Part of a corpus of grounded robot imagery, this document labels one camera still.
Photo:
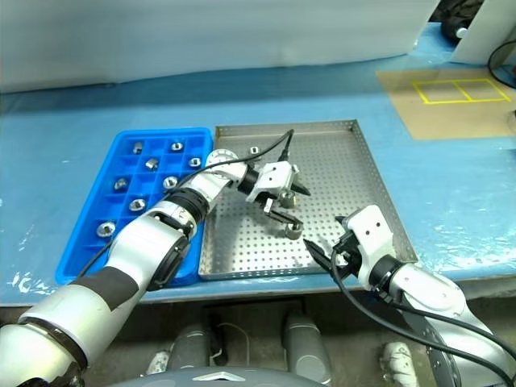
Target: wire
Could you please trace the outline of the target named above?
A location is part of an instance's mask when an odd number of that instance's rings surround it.
[[[240,333],[242,335],[245,336],[245,342],[246,342],[246,345],[247,345],[247,350],[246,350],[246,357],[245,357],[245,362],[246,362],[246,365],[249,367],[249,365],[251,364],[251,344],[249,343],[249,336],[248,336],[248,333],[246,331],[244,331],[241,327],[239,327],[238,325],[236,324],[232,324],[232,323],[228,323],[228,322],[221,322],[219,325],[217,325],[217,327],[232,327],[232,328],[235,328],[237,331],[240,331]]]
[[[269,147],[267,147],[265,150],[261,151],[261,152],[258,152],[256,153],[255,155],[251,155],[251,156],[248,156],[248,157],[243,157],[241,159],[235,159],[235,160],[228,160],[228,161],[221,161],[220,163],[215,163],[215,164],[212,164],[212,165],[207,165],[206,167],[204,168],[201,168],[199,169],[198,171],[195,171],[194,173],[191,173],[190,175],[186,176],[183,180],[181,180],[174,189],[179,189],[180,187],[182,187],[184,184],[186,184],[188,181],[192,180],[195,176],[197,176],[199,173],[201,172],[204,172],[206,171],[207,169],[211,169],[213,167],[218,167],[219,165],[225,165],[225,164],[234,164],[234,163],[240,163],[240,162],[247,162],[247,161],[252,161],[254,159],[257,159],[258,157],[262,157],[263,155],[265,155],[266,153],[269,153],[271,152],[275,147],[277,147],[279,144],[281,144],[281,142],[284,140],[284,139],[287,139],[287,142],[286,142],[286,145],[285,145],[285,148],[283,149],[283,152],[287,152],[288,153],[288,150],[289,150],[289,145],[290,145],[290,141],[292,140],[292,137],[293,137],[293,129],[290,129],[289,131],[287,131],[282,137],[280,137],[279,139],[277,139],[276,141],[274,141],[274,143],[272,145],[270,145]],[[161,200],[165,200],[168,196],[170,196],[171,194],[173,193],[173,190],[171,190],[170,192],[168,192]],[[98,260],[98,258],[100,258],[102,256],[102,254],[104,254],[104,252],[106,252],[106,250],[111,246],[111,244],[113,243],[113,241],[111,240],[109,243],[107,243],[105,246],[103,246],[100,251],[95,254],[91,260],[88,261],[88,263],[86,264],[86,266],[84,268],[82,268],[82,270],[79,272],[79,274],[77,275],[77,277],[83,277],[86,272],[89,270],[89,268],[91,268],[94,263]]]
[[[489,339],[493,341],[494,343],[498,344],[500,347],[505,349],[509,355],[516,360],[516,351],[507,343],[505,340],[500,339],[498,336],[493,335],[489,332],[484,331],[483,329],[480,329],[479,327],[475,327],[472,324],[468,324],[466,322],[462,322],[460,320],[457,320],[455,318],[449,318],[446,316],[442,316],[441,314],[431,313],[427,312],[425,310],[415,309],[412,306],[406,306],[399,302],[391,301],[387,303],[388,306],[392,306],[395,309],[403,310],[405,312],[411,313],[411,314],[418,314],[423,317],[433,318],[435,320],[443,321],[448,324],[457,325],[458,327],[467,329],[468,331],[472,331],[477,333],[480,336],[484,336],[486,339]]]
[[[509,86],[510,88],[512,89],[516,89],[516,85],[515,84],[511,84],[507,81],[504,81],[503,79],[501,79],[498,75],[496,75],[494,73],[494,70],[493,70],[493,58],[494,56],[504,47],[510,45],[510,44],[515,44],[516,43],[516,39],[515,40],[509,40],[507,42],[505,42],[504,44],[500,44],[498,47],[496,47],[494,49],[493,52],[491,52],[491,55],[489,56],[489,59],[487,60],[487,69],[489,70],[489,73],[491,74],[491,77],[493,77],[494,79],[496,79],[497,81],[499,81],[500,83],[502,83],[503,85],[505,86]]]
[[[89,268],[91,268],[95,262],[97,262],[98,258],[100,258],[102,256],[102,254],[104,254],[108,248],[110,248],[111,244],[113,243],[113,240],[110,240],[108,243],[106,243],[104,246],[102,246],[102,248],[97,252],[97,254],[95,254],[94,256],[91,257],[91,260],[88,261],[88,263],[85,265],[84,268],[82,268],[82,270],[79,272],[79,274],[77,274],[77,278],[79,277],[83,277],[86,272],[89,270]]]
[[[432,347],[438,351],[448,353],[450,355],[462,357],[463,359],[472,361],[473,363],[477,363],[483,367],[486,367],[487,369],[490,369],[494,373],[496,373],[504,382],[506,387],[513,387],[514,384],[510,377],[498,366],[495,364],[488,362],[487,360],[482,359],[479,356],[474,356],[470,353],[449,347],[447,345],[442,345],[440,343],[434,343],[430,340],[424,339],[423,337],[420,337],[418,335],[413,334],[412,332],[408,331],[407,329],[403,329],[401,327],[398,327],[397,325],[392,324],[391,322],[383,319],[382,317],[374,314],[372,311],[365,308],[352,294],[351,292],[344,286],[342,281],[339,279],[339,272],[337,271],[337,252],[334,250],[331,253],[331,273],[333,281],[337,284],[340,291],[346,296],[346,298],[363,314],[368,316],[371,320],[373,320],[375,323],[378,323],[382,325],[384,328],[389,329],[390,331],[399,334],[402,337],[405,337],[406,339],[410,339],[416,343],[420,343],[422,345],[425,345],[427,347]]]

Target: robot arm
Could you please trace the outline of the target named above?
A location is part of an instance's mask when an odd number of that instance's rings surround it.
[[[218,165],[229,160],[234,162]],[[171,191],[120,231],[104,268],[59,288],[17,324],[2,327],[1,387],[81,385],[81,372],[106,350],[142,296],[176,274],[198,224],[226,187],[262,204],[268,216],[282,214],[272,208],[281,196],[308,193],[296,182],[298,170],[288,161],[257,171],[237,161],[235,153],[217,150],[206,164],[214,167]],[[287,214],[282,221],[302,228],[301,221]]]
[[[464,294],[454,282],[396,259],[393,233],[378,206],[367,206],[349,217],[337,217],[337,220],[346,230],[333,247],[334,254],[342,255],[347,261],[347,265],[339,269],[342,277],[355,275],[365,289],[392,298],[407,310],[414,308],[439,314],[491,333],[468,308]],[[308,240],[305,244],[314,259],[331,271],[324,251]],[[408,312],[402,315],[419,336],[472,353],[505,373],[509,372],[507,354],[493,341],[447,322]],[[472,361],[431,347],[427,348],[427,354],[440,387],[485,387],[502,383],[493,371]]]

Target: metal nut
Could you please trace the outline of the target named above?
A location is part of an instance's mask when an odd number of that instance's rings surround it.
[[[127,180],[123,177],[120,177],[113,185],[113,189],[115,191],[122,191],[127,189]]]
[[[141,141],[138,141],[135,143],[135,145],[132,147],[132,152],[135,155],[139,155],[142,152],[142,149],[144,149],[144,145]]]
[[[280,194],[280,204],[284,208],[294,208],[298,203],[296,194],[292,191]]]
[[[258,148],[258,147],[250,147],[250,148],[249,148],[249,151],[248,151],[249,156],[257,155],[257,154],[258,154],[258,153],[260,153],[260,152],[261,152],[261,149],[260,149],[260,148]]]
[[[299,239],[303,232],[303,225],[298,223],[288,223],[285,226],[285,236],[291,240]]]
[[[129,203],[129,210],[133,212],[141,211],[145,208],[147,203],[145,202],[145,199],[135,199],[131,203]]]
[[[104,222],[98,225],[97,227],[97,235],[100,238],[109,238],[113,235],[115,229],[115,225],[113,222]]]
[[[188,165],[190,168],[199,168],[201,166],[201,159],[193,157],[189,160]]]
[[[172,143],[170,150],[172,152],[180,152],[183,149],[183,143]]]
[[[159,163],[160,162],[158,161],[158,159],[149,159],[145,163],[145,166],[147,167],[147,169],[151,171],[156,171],[158,169]]]
[[[163,188],[165,189],[172,189],[177,185],[177,177],[175,176],[168,176],[165,179],[163,179]]]

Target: perforated metal tray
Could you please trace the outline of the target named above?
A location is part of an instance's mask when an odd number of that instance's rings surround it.
[[[398,258],[417,260],[356,120],[218,127],[216,148],[245,156],[251,146],[266,148],[289,129],[295,129],[289,160],[312,193],[298,195],[298,206],[287,210],[304,222],[302,237],[329,252],[343,234],[335,216],[374,203],[393,230]],[[260,163],[276,160],[279,151]],[[283,230],[240,192],[225,193],[206,220],[199,275],[225,279],[320,272],[302,238],[286,239]]]

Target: yellow rectangle outline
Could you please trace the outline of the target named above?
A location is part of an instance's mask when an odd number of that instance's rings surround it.
[[[491,85],[500,95],[501,98],[483,98],[483,99],[475,99],[472,98],[471,95],[468,94],[463,87],[460,86],[460,82],[486,82]],[[450,83],[455,86],[456,89],[460,91],[462,95],[466,97],[466,99],[456,99],[450,101],[430,101],[427,96],[423,93],[423,91],[419,88],[419,85],[432,85],[439,83]],[[439,79],[433,81],[412,81],[412,86],[418,92],[419,97],[423,100],[426,105],[442,105],[446,103],[476,103],[476,102],[511,102],[510,97],[505,94],[498,86],[494,84],[489,78],[462,78],[462,79]]]

